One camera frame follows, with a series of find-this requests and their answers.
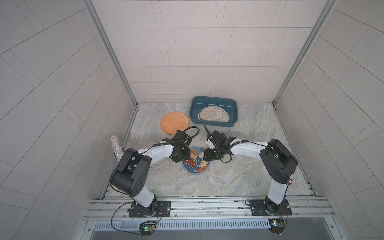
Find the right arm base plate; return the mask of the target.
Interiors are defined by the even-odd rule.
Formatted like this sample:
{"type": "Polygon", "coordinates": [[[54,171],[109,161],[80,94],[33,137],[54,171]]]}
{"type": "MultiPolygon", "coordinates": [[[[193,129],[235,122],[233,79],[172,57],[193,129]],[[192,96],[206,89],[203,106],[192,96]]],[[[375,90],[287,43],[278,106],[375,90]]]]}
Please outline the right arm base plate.
{"type": "Polygon", "coordinates": [[[291,216],[292,210],[288,200],[275,207],[267,207],[265,200],[246,200],[246,205],[251,208],[253,216],[291,216]]]}

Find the orange round coaster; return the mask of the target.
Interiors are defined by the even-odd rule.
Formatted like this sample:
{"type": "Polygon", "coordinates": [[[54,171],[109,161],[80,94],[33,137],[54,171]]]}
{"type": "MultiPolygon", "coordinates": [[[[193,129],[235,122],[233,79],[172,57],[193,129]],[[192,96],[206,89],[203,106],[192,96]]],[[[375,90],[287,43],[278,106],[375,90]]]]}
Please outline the orange round coaster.
{"type": "Polygon", "coordinates": [[[175,135],[177,130],[184,131],[189,125],[189,117],[182,112],[168,113],[161,120],[161,129],[168,135],[175,135]]]}

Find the teal storage box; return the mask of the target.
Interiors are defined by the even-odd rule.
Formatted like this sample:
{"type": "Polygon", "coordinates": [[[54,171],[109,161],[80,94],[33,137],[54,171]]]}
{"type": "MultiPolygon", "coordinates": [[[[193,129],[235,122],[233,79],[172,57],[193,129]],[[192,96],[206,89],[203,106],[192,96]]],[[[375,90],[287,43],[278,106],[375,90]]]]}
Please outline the teal storage box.
{"type": "Polygon", "coordinates": [[[217,97],[194,97],[189,117],[195,124],[233,127],[238,121],[238,104],[235,100],[217,97]]]}

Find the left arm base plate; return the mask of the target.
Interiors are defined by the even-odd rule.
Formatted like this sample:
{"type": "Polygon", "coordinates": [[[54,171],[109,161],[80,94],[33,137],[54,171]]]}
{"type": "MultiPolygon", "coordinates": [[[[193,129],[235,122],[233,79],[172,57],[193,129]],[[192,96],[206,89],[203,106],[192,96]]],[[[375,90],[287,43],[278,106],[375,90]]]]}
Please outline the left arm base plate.
{"type": "Polygon", "coordinates": [[[170,210],[171,201],[157,201],[154,199],[148,207],[144,207],[136,202],[132,203],[128,213],[130,218],[156,218],[169,217],[170,210]]]}

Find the beige mandala coaster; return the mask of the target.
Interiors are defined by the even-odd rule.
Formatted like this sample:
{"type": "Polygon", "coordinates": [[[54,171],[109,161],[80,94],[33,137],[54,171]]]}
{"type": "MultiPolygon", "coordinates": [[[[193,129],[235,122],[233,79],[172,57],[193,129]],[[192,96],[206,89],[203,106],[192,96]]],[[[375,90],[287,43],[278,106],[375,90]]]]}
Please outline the beige mandala coaster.
{"type": "Polygon", "coordinates": [[[218,106],[209,106],[203,108],[199,114],[198,119],[210,122],[227,123],[229,121],[229,114],[226,110],[218,106]]]}

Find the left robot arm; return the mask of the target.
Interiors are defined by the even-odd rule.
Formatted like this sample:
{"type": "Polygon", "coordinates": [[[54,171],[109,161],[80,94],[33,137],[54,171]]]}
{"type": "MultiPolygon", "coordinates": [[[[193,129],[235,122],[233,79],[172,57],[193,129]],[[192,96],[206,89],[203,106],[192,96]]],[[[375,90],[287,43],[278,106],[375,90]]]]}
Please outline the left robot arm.
{"type": "Polygon", "coordinates": [[[133,199],[141,213],[152,216],[157,211],[158,198],[145,186],[151,165],[165,158],[176,163],[188,160],[193,138],[178,130],[173,138],[163,139],[148,149],[127,149],[110,176],[110,186],[133,199]]]}

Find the blue bear coaster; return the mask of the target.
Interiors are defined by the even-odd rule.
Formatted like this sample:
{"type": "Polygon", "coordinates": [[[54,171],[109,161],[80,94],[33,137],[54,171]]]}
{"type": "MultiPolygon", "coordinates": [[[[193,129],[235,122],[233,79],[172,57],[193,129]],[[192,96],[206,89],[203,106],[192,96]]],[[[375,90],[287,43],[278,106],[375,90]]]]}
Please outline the blue bear coaster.
{"type": "Polygon", "coordinates": [[[190,147],[190,158],[183,162],[188,173],[198,175],[209,169],[210,162],[204,160],[205,150],[202,147],[190,147]]]}

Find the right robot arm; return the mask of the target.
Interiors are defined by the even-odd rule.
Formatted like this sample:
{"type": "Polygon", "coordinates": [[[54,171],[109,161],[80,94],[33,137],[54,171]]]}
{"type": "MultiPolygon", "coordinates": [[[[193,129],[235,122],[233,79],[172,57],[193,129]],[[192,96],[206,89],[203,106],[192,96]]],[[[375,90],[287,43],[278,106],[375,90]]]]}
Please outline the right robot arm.
{"type": "Polygon", "coordinates": [[[277,139],[256,143],[236,137],[228,138],[218,131],[206,132],[209,148],[205,150],[205,161],[222,160],[226,155],[241,155],[263,162],[272,179],[264,206],[270,215],[280,213],[291,177],[299,164],[296,157],[277,139]]]}

